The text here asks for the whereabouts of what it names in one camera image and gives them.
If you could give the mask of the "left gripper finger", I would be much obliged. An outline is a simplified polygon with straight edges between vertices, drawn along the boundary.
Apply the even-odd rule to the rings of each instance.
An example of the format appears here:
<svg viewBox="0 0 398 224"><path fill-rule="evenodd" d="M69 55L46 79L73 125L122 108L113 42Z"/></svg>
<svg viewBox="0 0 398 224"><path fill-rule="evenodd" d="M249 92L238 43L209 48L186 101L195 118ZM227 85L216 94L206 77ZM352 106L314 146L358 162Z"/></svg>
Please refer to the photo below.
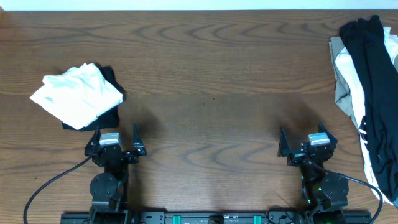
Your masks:
<svg viewBox="0 0 398 224"><path fill-rule="evenodd" d="M133 124L133 146L138 151L144 150L144 144L142 143L141 138L139 136L136 123Z"/></svg>
<svg viewBox="0 0 398 224"><path fill-rule="evenodd" d="M101 137L101 129L99 127L97 127L94 131L93 136L90 139L90 146L91 147L95 147L96 145L98 145L100 143L100 137Z"/></svg>

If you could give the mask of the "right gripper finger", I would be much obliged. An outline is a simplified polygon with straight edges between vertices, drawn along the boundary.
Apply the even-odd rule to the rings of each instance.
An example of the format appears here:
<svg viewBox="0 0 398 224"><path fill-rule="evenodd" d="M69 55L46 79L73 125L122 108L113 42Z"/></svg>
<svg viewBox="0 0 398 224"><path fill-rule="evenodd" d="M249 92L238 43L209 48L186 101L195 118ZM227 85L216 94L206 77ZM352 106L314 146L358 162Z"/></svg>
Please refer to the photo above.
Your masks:
<svg viewBox="0 0 398 224"><path fill-rule="evenodd" d="M328 136L331 144L337 143L337 139L334 137L334 135L332 135L331 132L329 132L329 130L327 130L321 121L318 122L318 132L325 133Z"/></svg>
<svg viewBox="0 0 398 224"><path fill-rule="evenodd" d="M279 150L280 151L285 151L289 150L289 142L287 140L287 136L285 133L285 129L283 127L280 128L280 141L279 141Z"/></svg>

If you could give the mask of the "black leggings with red waistband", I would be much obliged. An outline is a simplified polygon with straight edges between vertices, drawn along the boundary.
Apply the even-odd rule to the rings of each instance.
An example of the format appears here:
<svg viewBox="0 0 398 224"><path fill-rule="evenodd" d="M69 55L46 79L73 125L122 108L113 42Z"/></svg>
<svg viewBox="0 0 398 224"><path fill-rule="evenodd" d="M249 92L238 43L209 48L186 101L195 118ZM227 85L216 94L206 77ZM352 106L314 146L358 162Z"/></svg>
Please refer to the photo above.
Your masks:
<svg viewBox="0 0 398 224"><path fill-rule="evenodd" d="M380 191L397 203L397 70L384 44L379 16L340 28L364 92L367 149Z"/></svg>

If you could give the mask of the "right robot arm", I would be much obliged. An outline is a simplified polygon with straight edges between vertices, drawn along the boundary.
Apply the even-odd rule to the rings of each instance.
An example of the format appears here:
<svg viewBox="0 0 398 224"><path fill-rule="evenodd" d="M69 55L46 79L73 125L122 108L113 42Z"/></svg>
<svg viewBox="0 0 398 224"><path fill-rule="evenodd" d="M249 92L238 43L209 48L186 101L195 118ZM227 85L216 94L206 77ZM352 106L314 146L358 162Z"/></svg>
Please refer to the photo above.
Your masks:
<svg viewBox="0 0 398 224"><path fill-rule="evenodd" d="M293 149L285 129L280 130L278 157L287 159L287 165L301 173L302 194L308 207L291 217L293 223L344 223L342 208L348 204L348 179L324 168L331 159L338 140L322 123L308 140Z"/></svg>

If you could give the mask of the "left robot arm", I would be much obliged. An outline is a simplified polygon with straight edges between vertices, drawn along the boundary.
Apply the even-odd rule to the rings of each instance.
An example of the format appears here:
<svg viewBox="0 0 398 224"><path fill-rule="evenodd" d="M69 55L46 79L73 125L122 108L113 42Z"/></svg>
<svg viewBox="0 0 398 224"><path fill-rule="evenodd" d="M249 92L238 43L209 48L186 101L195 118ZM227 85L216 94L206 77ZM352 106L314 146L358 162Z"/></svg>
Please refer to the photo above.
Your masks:
<svg viewBox="0 0 398 224"><path fill-rule="evenodd" d="M147 154L136 124L132 128L132 145L132 150L124 151L119 133L101 134L97 128L85 146L85 155L104 169L90 183L90 223L140 222L139 214L128 205L128 167Z"/></svg>

